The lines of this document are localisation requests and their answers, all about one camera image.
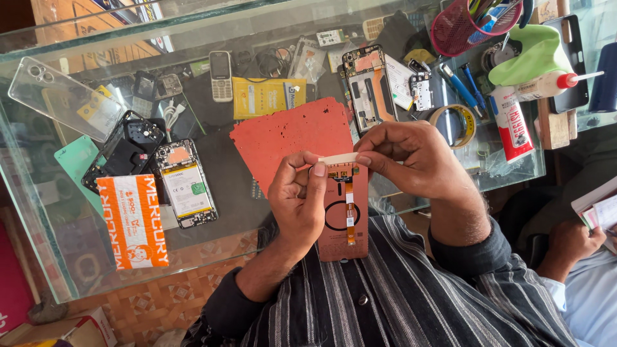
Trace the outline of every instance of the blue screwdriver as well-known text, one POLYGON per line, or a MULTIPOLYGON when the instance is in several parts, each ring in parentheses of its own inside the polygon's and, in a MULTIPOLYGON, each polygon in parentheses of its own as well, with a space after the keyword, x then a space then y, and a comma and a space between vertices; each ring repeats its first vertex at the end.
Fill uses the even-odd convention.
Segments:
POLYGON ((482 109, 486 109, 484 98, 482 97, 482 94, 476 87, 476 84, 474 83, 473 78, 471 77, 471 72, 469 71, 469 63, 468 62, 464 63, 463 65, 461 65, 459 69, 463 70, 465 77, 467 77, 467 80, 469 81, 469 84, 471 85, 471 89, 473 90, 473 95, 476 97, 476 100, 478 101, 478 104, 480 105, 480 107, 482 109))
POLYGON ((461 80, 458 79, 458 77, 452 72, 452 70, 450 70, 448 65, 442 63, 440 67, 441 70, 448 76, 448 79, 450 80, 454 88, 456 88, 458 93, 463 97, 463 99, 465 99, 467 105, 469 105, 469 107, 471 107, 472 109, 476 110, 480 118, 484 117, 484 114, 478 109, 478 101, 467 90, 463 82, 461 82, 461 80))

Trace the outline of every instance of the transparent phone case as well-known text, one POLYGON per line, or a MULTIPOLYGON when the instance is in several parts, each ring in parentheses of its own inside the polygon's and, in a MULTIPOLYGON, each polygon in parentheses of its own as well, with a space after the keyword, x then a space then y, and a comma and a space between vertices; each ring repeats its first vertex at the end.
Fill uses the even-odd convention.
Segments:
POLYGON ((31 57, 19 63, 9 96, 103 143, 124 111, 105 87, 88 88, 31 57))

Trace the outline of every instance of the white shirt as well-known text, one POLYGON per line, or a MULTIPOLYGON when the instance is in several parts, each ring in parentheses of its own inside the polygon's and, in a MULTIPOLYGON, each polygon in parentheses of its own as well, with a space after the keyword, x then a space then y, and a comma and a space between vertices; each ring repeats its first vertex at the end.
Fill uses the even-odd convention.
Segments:
POLYGON ((602 250, 580 260, 565 285, 541 279, 582 347, 617 345, 617 257, 602 250))

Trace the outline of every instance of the striped shirt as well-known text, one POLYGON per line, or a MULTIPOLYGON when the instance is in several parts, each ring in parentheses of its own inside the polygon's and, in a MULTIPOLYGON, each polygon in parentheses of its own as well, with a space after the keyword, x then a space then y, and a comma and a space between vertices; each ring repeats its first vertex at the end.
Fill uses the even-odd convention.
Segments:
POLYGON ((267 303, 228 273, 182 347, 576 346, 553 298, 491 218, 482 243, 453 247, 402 219, 369 219, 368 257, 321 262, 314 246, 267 303))

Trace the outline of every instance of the mesh pen holder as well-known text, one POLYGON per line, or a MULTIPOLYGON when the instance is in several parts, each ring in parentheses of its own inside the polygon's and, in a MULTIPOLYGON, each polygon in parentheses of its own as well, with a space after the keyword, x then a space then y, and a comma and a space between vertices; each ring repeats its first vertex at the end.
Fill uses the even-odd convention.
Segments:
POLYGON ((491 32, 487 32, 471 19, 469 0, 455 0, 433 20, 431 41, 440 54, 459 56, 493 36, 508 32, 518 21, 522 10, 522 2, 513 6, 495 21, 491 32))

